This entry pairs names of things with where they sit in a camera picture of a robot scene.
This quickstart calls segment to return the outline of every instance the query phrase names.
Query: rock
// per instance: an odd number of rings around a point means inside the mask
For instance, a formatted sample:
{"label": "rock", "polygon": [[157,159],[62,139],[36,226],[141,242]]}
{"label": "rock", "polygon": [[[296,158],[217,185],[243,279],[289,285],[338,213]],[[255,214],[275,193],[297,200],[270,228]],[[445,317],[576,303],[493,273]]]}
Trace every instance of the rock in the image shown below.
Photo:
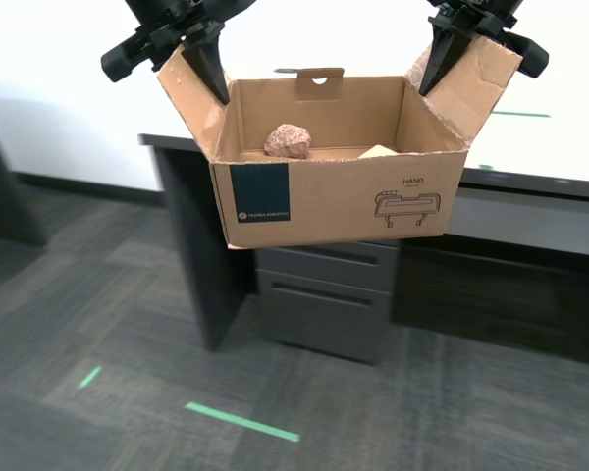
{"label": "rock", "polygon": [[306,159],[309,155],[312,136],[298,126],[281,125],[266,139],[264,151],[272,157]]}

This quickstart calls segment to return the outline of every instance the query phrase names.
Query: gray carpet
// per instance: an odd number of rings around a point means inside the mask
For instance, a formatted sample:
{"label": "gray carpet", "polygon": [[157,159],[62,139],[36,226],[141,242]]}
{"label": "gray carpet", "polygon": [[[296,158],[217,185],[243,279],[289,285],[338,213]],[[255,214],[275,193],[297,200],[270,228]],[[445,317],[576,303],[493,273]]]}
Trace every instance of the gray carpet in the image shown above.
{"label": "gray carpet", "polygon": [[[207,353],[165,210],[35,188],[27,200],[51,243],[0,242],[0,471],[589,471],[587,364],[394,327],[373,368],[262,339],[253,299]],[[589,310],[582,282],[554,298],[544,277],[492,271],[482,283],[500,288],[476,298],[457,276],[455,319],[463,296],[480,312]],[[419,298],[403,305],[412,318]]]}

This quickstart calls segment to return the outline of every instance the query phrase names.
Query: open cardboard box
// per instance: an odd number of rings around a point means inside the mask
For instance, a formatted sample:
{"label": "open cardboard box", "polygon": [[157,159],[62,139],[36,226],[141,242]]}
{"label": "open cardboard box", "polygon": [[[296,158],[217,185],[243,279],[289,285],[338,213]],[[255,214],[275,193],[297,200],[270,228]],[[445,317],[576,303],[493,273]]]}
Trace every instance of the open cardboard box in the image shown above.
{"label": "open cardboard box", "polygon": [[[469,146],[521,58],[478,36],[423,98],[428,56],[405,77],[230,81],[225,106],[178,49],[159,80],[210,162],[230,247],[442,235]],[[310,131],[307,160],[264,154],[281,124]]]}

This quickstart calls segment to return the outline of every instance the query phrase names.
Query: green floor marking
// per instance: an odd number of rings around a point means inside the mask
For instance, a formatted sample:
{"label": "green floor marking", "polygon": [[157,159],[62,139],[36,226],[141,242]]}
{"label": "green floor marking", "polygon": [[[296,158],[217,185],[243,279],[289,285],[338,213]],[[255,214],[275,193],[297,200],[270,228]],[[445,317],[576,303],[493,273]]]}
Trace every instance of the green floor marking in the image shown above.
{"label": "green floor marking", "polygon": [[194,412],[198,412],[199,414],[208,415],[215,419],[224,420],[225,422],[230,422],[232,424],[240,425],[242,427],[247,427],[248,429],[256,430],[257,432],[262,432],[264,434],[279,437],[280,439],[290,440],[291,442],[299,441],[299,435],[297,434],[286,432],[285,430],[281,429],[276,429],[275,427],[271,427],[270,425],[264,425],[260,424],[259,422],[253,422],[252,420],[243,419],[242,417],[238,417],[237,415],[228,414],[227,412],[221,412],[220,410],[212,409],[210,407],[206,407],[195,402],[190,402],[189,404],[186,404],[185,409],[193,410]]}
{"label": "green floor marking", "polygon": [[518,113],[515,111],[494,111],[494,115],[506,115],[506,116],[524,116],[526,118],[552,118],[550,115],[543,113]]}
{"label": "green floor marking", "polygon": [[91,381],[96,377],[96,375],[100,373],[100,370],[102,370],[102,366],[97,366],[96,368],[91,370],[91,373],[87,375],[87,378],[80,382],[79,389],[82,390],[85,386],[91,383]]}

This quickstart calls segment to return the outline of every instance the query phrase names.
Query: white wall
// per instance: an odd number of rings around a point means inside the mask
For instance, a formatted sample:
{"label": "white wall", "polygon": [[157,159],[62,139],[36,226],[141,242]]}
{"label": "white wall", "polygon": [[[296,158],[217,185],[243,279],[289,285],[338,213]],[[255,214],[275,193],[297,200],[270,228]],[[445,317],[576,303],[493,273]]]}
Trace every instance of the white wall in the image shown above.
{"label": "white wall", "polygon": [[[498,107],[553,118],[493,117],[468,165],[589,180],[589,1],[568,5],[546,12],[546,2],[526,0],[519,9],[515,31],[552,63],[538,80],[517,74]],[[257,0],[227,24],[223,63],[235,79],[279,67],[402,74],[431,41],[433,13],[425,0]],[[117,84],[100,70],[100,56],[135,26],[123,0],[0,2],[0,144],[15,170],[159,187],[136,136],[189,132],[148,66]]]}
{"label": "white wall", "polygon": [[15,170],[159,187],[137,135],[190,134],[147,67],[118,84],[100,69],[135,27],[122,0],[0,2],[0,145]]}

